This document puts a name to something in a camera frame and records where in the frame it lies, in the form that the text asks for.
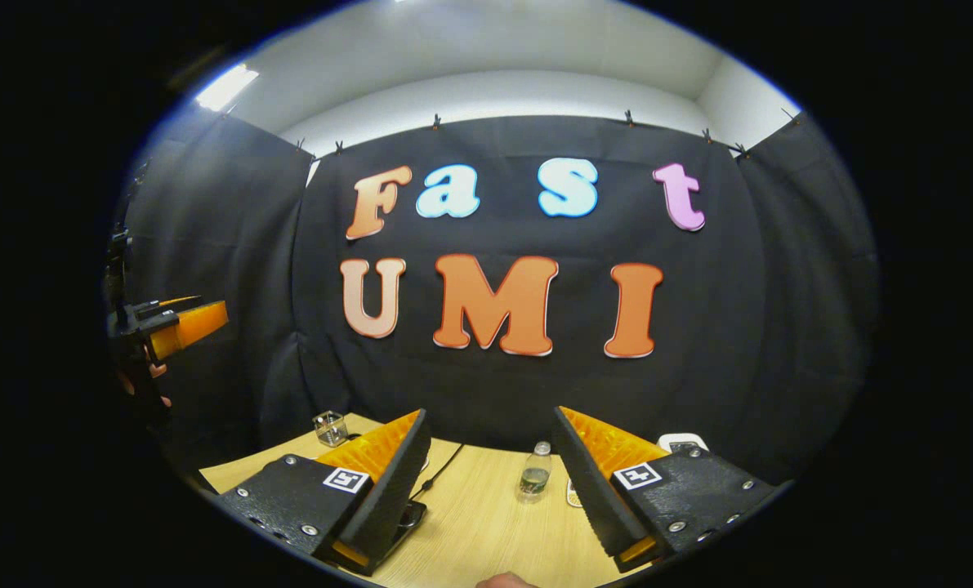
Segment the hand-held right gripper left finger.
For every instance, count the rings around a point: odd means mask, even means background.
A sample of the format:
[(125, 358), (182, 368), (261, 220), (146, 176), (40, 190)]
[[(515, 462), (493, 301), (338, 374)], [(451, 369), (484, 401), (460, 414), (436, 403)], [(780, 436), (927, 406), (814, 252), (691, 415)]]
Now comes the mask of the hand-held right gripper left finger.
[(216, 502), (290, 550), (370, 576), (404, 527), (430, 446), (418, 409), (321, 457), (274, 459)]

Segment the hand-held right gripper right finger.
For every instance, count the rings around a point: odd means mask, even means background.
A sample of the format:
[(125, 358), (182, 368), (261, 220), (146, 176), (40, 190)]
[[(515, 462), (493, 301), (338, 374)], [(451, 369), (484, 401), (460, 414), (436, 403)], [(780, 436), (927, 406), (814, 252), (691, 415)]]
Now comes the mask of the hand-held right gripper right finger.
[(779, 485), (719, 457), (689, 433), (651, 443), (558, 406), (552, 440), (588, 524), (620, 572), (687, 558), (781, 495)]

